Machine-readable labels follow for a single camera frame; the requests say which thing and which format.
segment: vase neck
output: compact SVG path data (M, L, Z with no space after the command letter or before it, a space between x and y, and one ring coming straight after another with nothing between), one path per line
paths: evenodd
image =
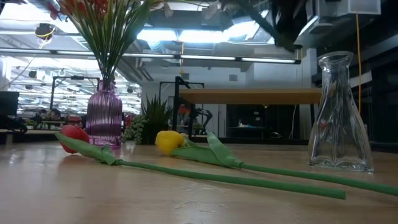
M322 87L329 85L348 85L349 63L351 52L332 52L319 57L319 66L322 68Z
M99 81L99 90L110 90L114 91L114 82L109 82L108 84L104 80Z

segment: tulip stem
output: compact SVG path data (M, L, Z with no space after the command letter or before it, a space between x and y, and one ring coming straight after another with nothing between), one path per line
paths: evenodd
M374 183L365 182L362 180L337 177L334 175L314 174L314 173L310 173L310 172L303 172L303 171L296 171L296 170L253 166L253 165L248 165L245 163L240 164L240 168L259 171L259 172L267 172L267 173L271 173L271 174L280 174L280 175L288 175L288 176L292 176L292 177L301 177L301 178L312 179L312 180L320 180L320 181L325 181L325 182L347 185L350 187L356 187L359 189L372 190L372 191L379 192L379 193L398 196L398 187L384 185L384 184L374 184Z
M261 179L245 178L245 177L231 177L227 175L205 174L200 172L171 169L167 167L143 164L139 162L128 162L123 160L118 161L118 164L122 166L131 166L131 167L155 170L166 174L172 174L172 175L188 177L193 179L212 180L212 181L224 182L230 184L250 185L250 186L265 187L277 190L286 190L286 191L298 192L304 194L319 195L319 196L331 197L337 199L345 199L345 192L343 190L338 190L338 189L328 189L324 187L314 187L309 185L273 182L269 180L261 180Z

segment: table surface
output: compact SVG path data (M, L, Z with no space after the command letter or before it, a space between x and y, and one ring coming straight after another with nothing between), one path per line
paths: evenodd
M321 88L301 89L186 89L180 96L190 103L238 105L311 105L320 102Z
M247 163L398 185L398 155L373 153L375 173L306 165L305 146L229 145ZM337 200L281 190L111 167L55 142L0 146L1 223L398 223L398 197L316 180L235 170L161 156L128 144L125 160L200 172L289 181L346 190Z

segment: clear glass vase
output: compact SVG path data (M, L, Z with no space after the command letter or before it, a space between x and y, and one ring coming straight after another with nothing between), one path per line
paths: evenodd
M121 147L122 100L114 92L114 83L108 86L99 81L99 90L90 97L87 107L86 132L90 143L108 144L112 149Z
M309 164L338 170L373 171L368 135L349 85L351 52L318 58L322 99L308 145Z

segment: yellow tulip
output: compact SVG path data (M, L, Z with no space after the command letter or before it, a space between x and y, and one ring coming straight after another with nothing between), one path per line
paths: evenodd
M176 131L161 131L157 133L155 144L166 155L184 145L184 138Z

